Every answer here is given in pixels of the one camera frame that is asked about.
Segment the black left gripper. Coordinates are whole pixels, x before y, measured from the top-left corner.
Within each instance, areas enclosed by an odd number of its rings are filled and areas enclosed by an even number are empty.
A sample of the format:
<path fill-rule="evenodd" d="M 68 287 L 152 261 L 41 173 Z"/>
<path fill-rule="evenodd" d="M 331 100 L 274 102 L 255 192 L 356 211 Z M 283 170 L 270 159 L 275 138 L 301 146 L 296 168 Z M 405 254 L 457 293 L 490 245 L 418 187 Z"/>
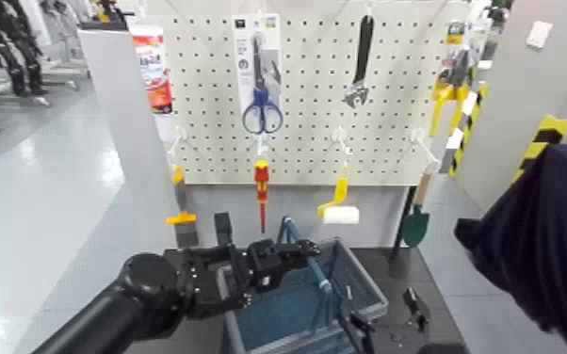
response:
<path fill-rule="evenodd" d="M 288 272 L 303 269 L 320 254 L 310 240 L 275 244 L 271 239 L 253 242 L 248 247 L 248 264 L 242 249 L 233 243 L 233 228 L 228 212 L 214 214 L 218 246 L 213 248 L 165 249 L 163 257 L 177 275 L 176 304 L 182 317 L 205 319 L 231 310 L 245 308 L 251 299 L 250 286 L 256 293 L 277 289 Z M 220 292 L 219 272 L 230 267 L 235 290 Z"/>

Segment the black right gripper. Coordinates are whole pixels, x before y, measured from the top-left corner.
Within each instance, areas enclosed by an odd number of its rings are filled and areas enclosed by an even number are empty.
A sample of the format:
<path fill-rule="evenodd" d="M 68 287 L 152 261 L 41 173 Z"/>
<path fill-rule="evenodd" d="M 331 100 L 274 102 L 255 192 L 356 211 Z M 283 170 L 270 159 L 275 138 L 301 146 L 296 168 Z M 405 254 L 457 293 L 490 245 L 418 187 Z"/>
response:
<path fill-rule="evenodd" d="M 418 332 L 425 332 L 430 323 L 429 306 L 412 287 L 405 289 L 402 298 L 410 314 L 407 324 Z M 340 312 L 337 320 L 356 353 L 376 353 L 373 343 L 375 328 L 371 321 L 357 311 Z M 468 351 L 459 343 L 431 343 L 419 348 L 416 354 L 468 354 Z"/>

